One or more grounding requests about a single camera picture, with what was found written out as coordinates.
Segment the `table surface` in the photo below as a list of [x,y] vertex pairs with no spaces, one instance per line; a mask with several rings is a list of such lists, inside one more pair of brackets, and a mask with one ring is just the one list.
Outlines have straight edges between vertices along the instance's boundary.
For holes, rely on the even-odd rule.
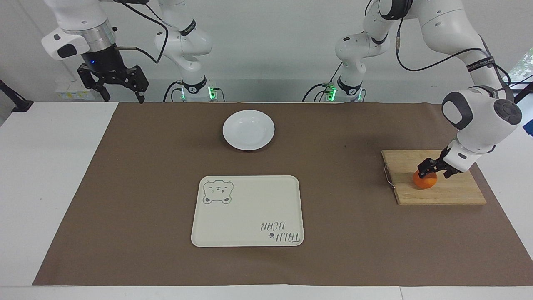
[[[533,287],[31,287],[116,107],[38,102],[27,113],[12,114],[0,127],[2,299],[530,299],[533,294]],[[517,129],[478,161],[530,256],[531,153],[533,139]]]

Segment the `bear face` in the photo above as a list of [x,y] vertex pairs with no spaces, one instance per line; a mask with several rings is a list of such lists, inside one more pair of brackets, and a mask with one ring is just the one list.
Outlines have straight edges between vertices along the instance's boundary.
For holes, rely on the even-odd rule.
[[234,185],[231,181],[215,180],[208,181],[204,184],[204,199],[205,204],[210,204],[213,201],[228,204],[231,202],[231,192]]

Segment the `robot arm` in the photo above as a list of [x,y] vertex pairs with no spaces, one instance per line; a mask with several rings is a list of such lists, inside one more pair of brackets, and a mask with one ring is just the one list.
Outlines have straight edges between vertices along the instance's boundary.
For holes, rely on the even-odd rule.
[[[169,37],[163,55],[173,61],[181,73],[183,97],[187,101],[210,101],[213,99],[209,82],[201,63],[195,56],[209,54],[213,49],[211,37],[196,27],[186,7],[186,0],[159,0],[162,19],[168,27]],[[156,47],[161,50],[164,36],[156,36]]]
[[478,49],[457,56],[467,65],[474,86],[450,93],[442,103],[443,115],[458,130],[456,138],[438,159],[426,159],[418,166],[421,177],[442,170],[447,178],[466,172],[518,127],[522,115],[461,0],[376,0],[365,17],[365,31],[337,44],[337,56],[344,63],[335,84],[337,97],[344,101],[357,97],[366,71],[361,59],[384,53],[390,44],[389,29],[403,18],[419,20],[424,42],[434,51],[453,55]]
[[[141,67],[126,68],[116,49],[113,28],[98,0],[44,0],[59,27],[42,39],[46,52],[56,60],[81,54],[85,63],[78,74],[87,89],[98,91],[104,101],[111,98],[104,84],[120,84],[133,92],[140,103],[148,81]],[[146,4],[148,0],[124,0]]]

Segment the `wooden cutting board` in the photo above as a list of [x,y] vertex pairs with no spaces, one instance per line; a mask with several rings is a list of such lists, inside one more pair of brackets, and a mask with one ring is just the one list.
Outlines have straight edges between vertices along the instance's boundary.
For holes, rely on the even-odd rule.
[[413,173],[426,158],[436,159],[441,150],[383,150],[382,155],[388,170],[399,205],[420,204],[487,204],[470,172],[459,173],[448,179],[438,173],[437,183],[423,190],[413,183]]

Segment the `orange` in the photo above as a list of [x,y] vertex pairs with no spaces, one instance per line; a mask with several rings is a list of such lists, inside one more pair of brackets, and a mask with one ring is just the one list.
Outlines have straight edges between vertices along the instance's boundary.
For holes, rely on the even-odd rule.
[[424,178],[420,178],[418,174],[418,171],[413,174],[413,182],[423,190],[430,188],[437,183],[437,173],[429,173]]

